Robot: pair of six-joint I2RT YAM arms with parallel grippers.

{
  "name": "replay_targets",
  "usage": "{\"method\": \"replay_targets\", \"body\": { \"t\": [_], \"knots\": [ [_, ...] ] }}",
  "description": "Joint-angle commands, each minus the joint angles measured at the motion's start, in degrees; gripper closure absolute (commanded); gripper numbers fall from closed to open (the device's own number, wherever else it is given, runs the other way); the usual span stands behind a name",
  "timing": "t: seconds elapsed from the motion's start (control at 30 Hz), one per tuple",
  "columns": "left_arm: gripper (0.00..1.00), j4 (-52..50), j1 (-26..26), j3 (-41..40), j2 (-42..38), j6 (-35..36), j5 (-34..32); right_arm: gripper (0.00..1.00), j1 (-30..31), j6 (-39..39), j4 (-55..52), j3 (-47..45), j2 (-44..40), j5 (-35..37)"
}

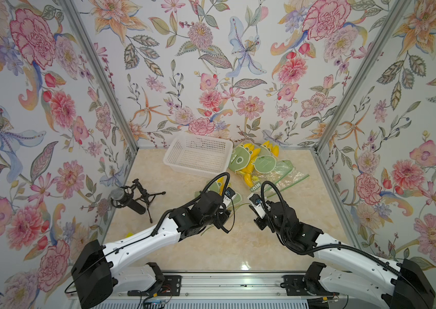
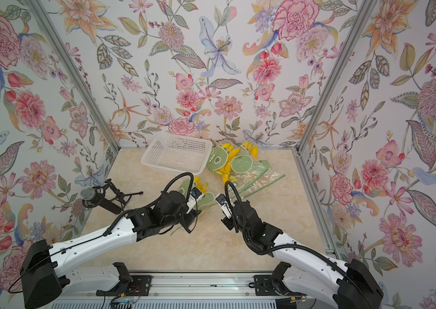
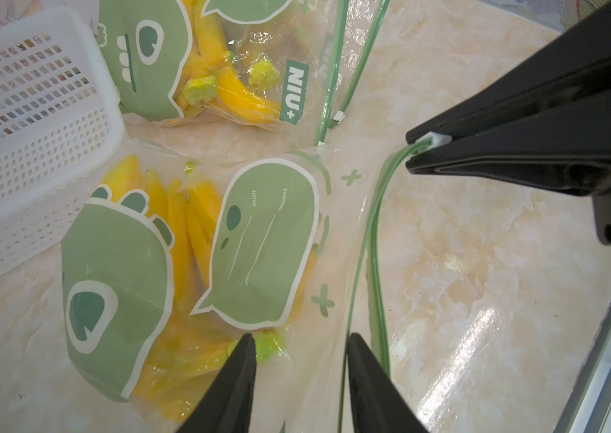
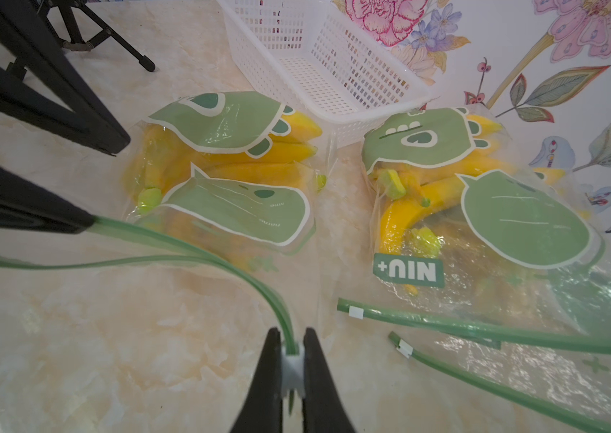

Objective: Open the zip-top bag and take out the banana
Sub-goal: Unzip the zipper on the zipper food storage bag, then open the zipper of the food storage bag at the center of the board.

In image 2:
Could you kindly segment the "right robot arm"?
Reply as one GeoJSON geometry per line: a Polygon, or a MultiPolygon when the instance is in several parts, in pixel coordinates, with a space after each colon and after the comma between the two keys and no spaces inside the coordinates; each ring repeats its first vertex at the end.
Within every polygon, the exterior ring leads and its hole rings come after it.
{"type": "Polygon", "coordinates": [[[250,203],[217,197],[222,222],[259,256],[280,260],[270,280],[277,293],[301,293],[334,308],[380,308],[384,292],[363,262],[328,257],[262,221],[250,203]]]}

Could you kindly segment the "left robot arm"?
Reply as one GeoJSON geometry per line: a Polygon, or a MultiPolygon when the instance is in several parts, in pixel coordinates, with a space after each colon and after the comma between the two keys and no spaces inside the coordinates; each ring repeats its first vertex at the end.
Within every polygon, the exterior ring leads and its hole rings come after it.
{"type": "Polygon", "coordinates": [[[73,283],[67,277],[70,271],[103,253],[167,233],[176,225],[191,233],[202,197],[197,188],[187,194],[164,192],[150,205],[121,213],[104,229],[55,245],[33,243],[20,269],[24,306],[40,308],[53,302],[73,283]]]}

